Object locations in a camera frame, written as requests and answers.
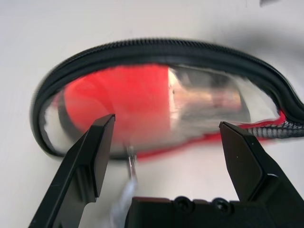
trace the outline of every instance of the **white table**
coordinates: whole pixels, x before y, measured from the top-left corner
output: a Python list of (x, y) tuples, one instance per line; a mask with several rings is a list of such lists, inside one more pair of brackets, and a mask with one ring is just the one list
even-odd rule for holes
[[(138, 37), (200, 39), (247, 51), (275, 66), (304, 100), (304, 2), (281, 0), (0, 0), (0, 227), (27, 227), (60, 160), (45, 155), (29, 125), (33, 92), (52, 67), (84, 49)], [(264, 145), (304, 197), (304, 140)], [(221, 146), (189, 148), (139, 163), (137, 195), (212, 200), (237, 196)], [(102, 195), (80, 227), (94, 227), (127, 180), (110, 163)]]

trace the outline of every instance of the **red object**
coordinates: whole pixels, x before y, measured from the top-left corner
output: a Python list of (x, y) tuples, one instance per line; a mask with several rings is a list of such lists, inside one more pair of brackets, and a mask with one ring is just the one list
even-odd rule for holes
[(100, 70), (64, 90), (66, 111), (81, 132), (102, 116), (116, 115), (115, 143), (143, 143), (168, 133), (168, 96), (168, 67), (152, 64)]

